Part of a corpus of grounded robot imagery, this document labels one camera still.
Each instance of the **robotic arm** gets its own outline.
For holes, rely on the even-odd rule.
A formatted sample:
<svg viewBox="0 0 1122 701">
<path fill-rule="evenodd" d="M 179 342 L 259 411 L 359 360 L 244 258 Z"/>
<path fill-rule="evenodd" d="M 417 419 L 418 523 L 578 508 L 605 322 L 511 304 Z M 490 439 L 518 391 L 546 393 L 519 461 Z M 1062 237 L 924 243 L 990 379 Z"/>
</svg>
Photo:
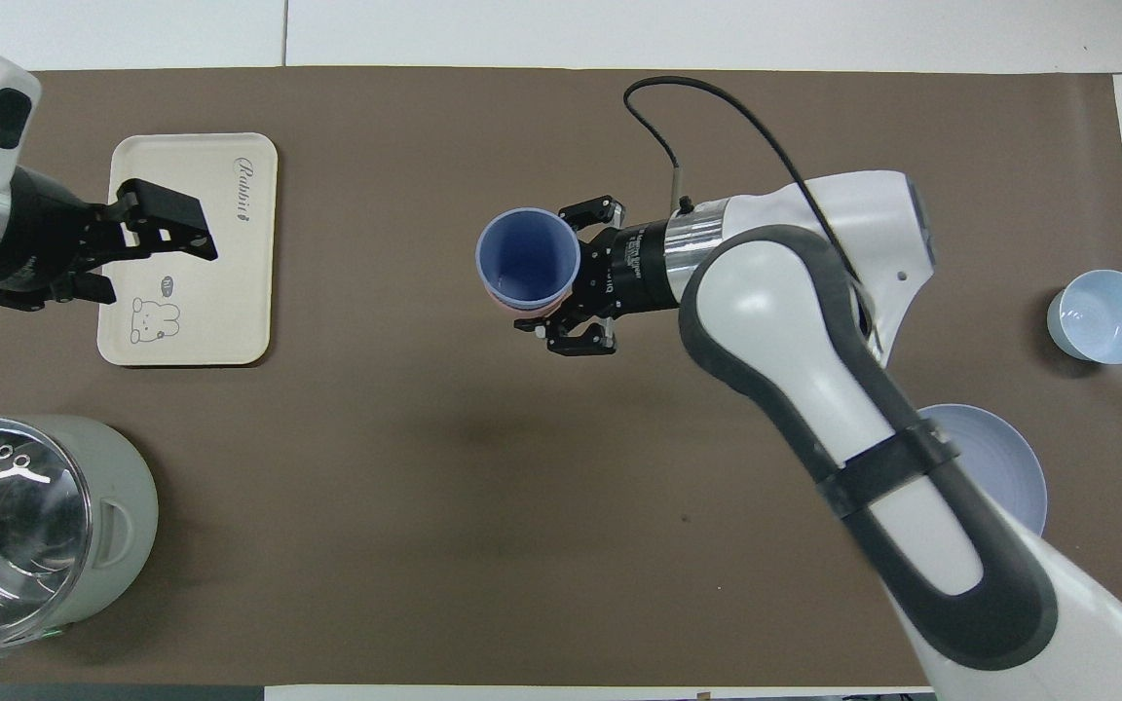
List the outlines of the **robotic arm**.
<svg viewBox="0 0 1122 701">
<path fill-rule="evenodd" d="M 783 433 L 881 575 L 940 698 L 1122 698 L 1122 603 L 975 488 L 885 372 L 932 271 L 912 184 L 856 173 L 808 185 L 850 268 L 797 186 L 606 228 L 579 243 L 561 292 L 552 285 L 569 276 L 569 248 L 555 222 L 542 234 L 539 214 L 494 221 L 476 262 L 489 293 L 525 316 L 516 328 L 562 354 L 610 353 L 610 319 L 680 307 L 687 351 Z M 609 221 L 620 213 L 611 204 L 597 199 L 558 221 Z M 856 303 L 852 268 L 867 305 Z M 588 315 L 609 319 L 567 335 Z"/>
<path fill-rule="evenodd" d="M 0 306 L 35 312 L 73 298 L 110 305 L 110 280 L 91 271 L 103 262 L 167 251 L 218 258 L 193 196 L 129 179 L 116 203 L 82 203 L 54 179 L 18 167 L 39 98 L 37 79 L 0 57 Z"/>
</svg>

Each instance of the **white tray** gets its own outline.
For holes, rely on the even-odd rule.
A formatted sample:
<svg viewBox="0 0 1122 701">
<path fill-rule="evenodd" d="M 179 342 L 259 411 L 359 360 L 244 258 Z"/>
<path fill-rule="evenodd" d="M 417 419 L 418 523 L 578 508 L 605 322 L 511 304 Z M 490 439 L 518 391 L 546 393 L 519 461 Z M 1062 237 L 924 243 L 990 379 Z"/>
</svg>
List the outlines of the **white tray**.
<svg viewBox="0 0 1122 701">
<path fill-rule="evenodd" d="M 99 352 L 118 366 L 243 366 L 270 343 L 276 146 L 261 133 L 129 137 L 111 156 L 110 199 L 142 178 L 201 200 L 217 261 L 156 253 L 109 262 Z"/>
</svg>

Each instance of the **blue cup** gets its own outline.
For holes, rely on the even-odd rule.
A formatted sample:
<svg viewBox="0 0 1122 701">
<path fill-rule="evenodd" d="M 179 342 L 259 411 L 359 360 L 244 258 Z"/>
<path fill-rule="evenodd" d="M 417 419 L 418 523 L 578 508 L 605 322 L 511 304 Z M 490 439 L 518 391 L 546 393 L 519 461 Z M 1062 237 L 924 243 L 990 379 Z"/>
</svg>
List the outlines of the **blue cup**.
<svg viewBox="0 0 1122 701">
<path fill-rule="evenodd" d="M 519 207 L 493 219 L 476 245 L 487 292 L 523 314 L 546 314 L 579 276 L 579 236 L 546 210 Z"/>
<path fill-rule="evenodd" d="M 1056 294 L 1046 312 L 1064 352 L 1095 363 L 1122 363 L 1122 274 L 1091 270 Z"/>
</svg>

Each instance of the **black cable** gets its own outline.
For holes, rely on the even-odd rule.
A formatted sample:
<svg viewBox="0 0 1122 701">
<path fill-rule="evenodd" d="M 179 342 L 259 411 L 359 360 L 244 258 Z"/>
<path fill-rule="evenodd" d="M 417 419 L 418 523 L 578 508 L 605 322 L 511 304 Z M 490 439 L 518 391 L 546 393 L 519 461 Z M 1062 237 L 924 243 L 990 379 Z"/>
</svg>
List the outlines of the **black cable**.
<svg viewBox="0 0 1122 701">
<path fill-rule="evenodd" d="M 635 119 L 638 120 L 641 124 L 645 126 L 645 128 L 649 129 L 649 132 L 652 133 L 652 137 L 657 139 L 657 142 L 661 144 L 661 147 L 664 148 L 664 151 L 669 156 L 669 164 L 673 165 L 674 172 L 677 172 L 677 169 L 680 168 L 680 166 L 678 165 L 678 157 L 677 155 L 674 155 L 673 148 L 669 147 L 669 142 L 666 141 L 666 139 L 664 139 L 664 137 L 661 137 L 661 132 L 654 126 L 652 126 L 650 121 L 646 120 L 646 117 L 644 117 L 638 110 L 636 110 L 634 105 L 632 105 L 632 94 L 642 87 L 649 87 L 649 85 L 682 85 L 683 87 L 693 87 L 696 90 L 699 90 L 700 92 L 707 92 L 709 94 L 712 94 L 712 96 L 720 98 L 725 100 L 729 107 L 734 107 L 735 110 L 738 110 L 738 114 L 743 114 L 743 119 L 751 122 L 753 128 L 756 128 L 756 131 L 761 133 L 761 137 L 764 137 L 765 141 L 770 142 L 770 146 L 771 148 L 773 148 L 774 154 L 779 155 L 779 159 L 782 160 L 782 165 L 785 166 L 787 172 L 791 174 L 793 183 L 795 183 L 795 185 L 799 187 L 799 192 L 802 193 L 802 199 L 807 200 L 808 207 L 811 209 L 811 213 L 816 214 L 816 221 L 820 223 L 820 228 L 822 228 L 822 231 L 825 231 L 825 239 L 828 239 L 829 243 L 834 247 L 834 249 L 838 251 L 838 257 L 842 258 L 843 267 L 846 267 L 846 274 L 850 275 L 852 279 L 859 280 L 859 276 L 855 275 L 855 268 L 852 267 L 850 259 L 847 259 L 846 251 L 843 249 L 842 243 L 838 243 L 838 237 L 834 236 L 834 230 L 831 227 L 829 227 L 829 220 L 825 218 L 825 213 L 820 211 L 820 204 L 816 203 L 816 197 L 811 195 L 811 190 L 808 188 L 808 184 L 804 182 L 804 179 L 802 179 L 802 176 L 799 174 L 798 169 L 793 167 L 791 157 L 787 156 L 787 151 L 784 150 L 784 148 L 782 148 L 782 145 L 779 144 L 779 139 L 773 137 L 773 132 L 771 132 L 770 129 L 765 128 L 764 123 L 762 123 L 761 120 L 757 119 L 757 117 L 753 114 L 753 112 L 747 107 L 743 105 L 743 102 L 739 101 L 738 98 L 735 98 L 734 94 L 725 92 L 725 90 L 717 87 L 717 85 L 714 85 L 711 83 L 706 83 L 702 80 L 687 77 L 687 76 L 673 76 L 673 75 L 646 77 L 643 80 L 635 81 L 635 83 L 631 84 L 629 87 L 626 89 L 626 92 L 623 93 L 623 103 L 624 105 L 626 105 L 626 110 L 628 110 L 629 114 L 635 117 Z"/>
</svg>

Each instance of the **pot handle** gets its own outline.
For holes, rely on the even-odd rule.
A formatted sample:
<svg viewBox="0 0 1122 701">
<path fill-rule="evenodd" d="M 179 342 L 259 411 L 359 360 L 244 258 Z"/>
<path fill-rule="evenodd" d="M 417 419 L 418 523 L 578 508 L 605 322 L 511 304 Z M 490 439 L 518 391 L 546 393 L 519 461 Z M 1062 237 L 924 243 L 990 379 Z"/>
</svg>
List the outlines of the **pot handle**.
<svg viewBox="0 0 1122 701">
<path fill-rule="evenodd" d="M 110 568 L 125 559 L 129 550 L 132 550 L 134 529 L 129 510 L 112 498 L 103 498 L 102 542 L 98 556 L 93 559 L 93 566 Z"/>
</svg>

